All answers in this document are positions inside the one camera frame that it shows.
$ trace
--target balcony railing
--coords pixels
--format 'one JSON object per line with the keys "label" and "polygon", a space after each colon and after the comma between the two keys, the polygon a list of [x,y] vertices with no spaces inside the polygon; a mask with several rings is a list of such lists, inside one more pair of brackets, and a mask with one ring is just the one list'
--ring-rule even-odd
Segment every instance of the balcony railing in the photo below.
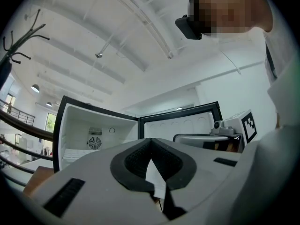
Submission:
{"label": "balcony railing", "polygon": [[[22,120],[16,118],[15,116],[12,116],[11,114],[7,113],[6,111],[3,111],[2,109],[0,109],[0,120],[4,121],[5,123],[11,125],[12,127],[16,128],[16,129],[18,129],[22,132],[25,132],[29,135],[32,135],[34,137],[38,137],[38,138],[41,138],[41,139],[44,139],[44,140],[47,140],[47,141],[51,141],[51,142],[53,140],[53,133],[41,130],[41,129],[36,128],[32,125],[29,125],[28,123],[22,122]],[[9,147],[11,147],[15,150],[18,150],[20,152],[23,152],[23,153],[26,153],[28,155],[34,156],[36,158],[41,158],[41,159],[53,161],[52,157],[44,156],[44,155],[41,155],[41,154],[38,154],[38,153],[35,153],[35,152],[32,152],[32,151],[28,151],[24,148],[21,148],[21,147],[17,146],[16,144],[12,144],[11,142],[7,141],[4,138],[0,137],[0,141],[2,141],[3,144],[6,144],[7,146],[9,146]],[[8,159],[6,159],[5,157],[3,157],[1,155],[0,155],[0,160],[2,160],[2,162],[6,163],[6,164],[18,169],[18,170],[21,170],[23,172],[31,173],[31,174],[34,173],[34,170],[31,170],[31,169],[28,169],[26,167],[17,165],[17,164],[9,161]],[[5,174],[4,172],[3,172],[3,174],[4,174],[4,177],[6,177],[11,182],[16,183],[16,184],[18,184],[20,186],[23,186],[23,187],[26,186],[25,183],[17,180],[16,178],[12,178],[11,176]]]}
{"label": "balcony railing", "polygon": [[35,116],[25,113],[13,106],[9,108],[9,104],[5,101],[2,101],[1,99],[0,99],[0,110],[4,111],[5,113],[9,114],[10,116],[12,116],[26,124],[33,126]]}

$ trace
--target mini fridge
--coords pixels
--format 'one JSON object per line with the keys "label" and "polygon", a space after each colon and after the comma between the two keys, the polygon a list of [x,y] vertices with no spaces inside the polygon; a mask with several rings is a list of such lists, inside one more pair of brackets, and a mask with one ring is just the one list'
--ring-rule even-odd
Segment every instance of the mini fridge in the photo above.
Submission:
{"label": "mini fridge", "polygon": [[91,152],[142,138],[172,141],[177,134],[209,134],[219,120],[218,102],[136,118],[64,96],[53,132],[54,171]]}

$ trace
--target black rectangular slot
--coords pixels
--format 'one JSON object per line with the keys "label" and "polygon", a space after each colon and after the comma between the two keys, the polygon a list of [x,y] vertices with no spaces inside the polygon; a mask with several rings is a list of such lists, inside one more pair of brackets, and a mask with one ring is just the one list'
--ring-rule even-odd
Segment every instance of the black rectangular slot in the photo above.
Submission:
{"label": "black rectangular slot", "polygon": [[85,181],[72,178],[50,199],[44,208],[60,218],[84,184]]}
{"label": "black rectangular slot", "polygon": [[231,167],[235,167],[236,164],[237,164],[237,161],[232,161],[232,160],[229,160],[229,159],[225,159],[225,158],[216,158],[214,160],[214,162],[216,163],[221,163],[221,164],[224,164],[224,165],[228,165],[228,166],[231,166]]}

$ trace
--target wooden surface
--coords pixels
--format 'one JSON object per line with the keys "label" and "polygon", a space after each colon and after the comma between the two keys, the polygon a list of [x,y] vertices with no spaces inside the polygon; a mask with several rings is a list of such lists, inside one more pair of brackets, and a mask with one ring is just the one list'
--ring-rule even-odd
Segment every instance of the wooden surface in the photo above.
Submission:
{"label": "wooden surface", "polygon": [[28,181],[23,193],[27,196],[31,196],[32,192],[53,174],[53,168],[39,166]]}

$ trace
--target green foliage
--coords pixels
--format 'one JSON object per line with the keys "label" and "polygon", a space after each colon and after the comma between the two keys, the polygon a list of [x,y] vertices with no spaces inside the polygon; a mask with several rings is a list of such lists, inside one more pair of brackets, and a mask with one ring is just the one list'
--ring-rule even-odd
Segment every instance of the green foliage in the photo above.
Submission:
{"label": "green foliage", "polygon": [[46,131],[53,133],[56,116],[49,113],[47,118]]}

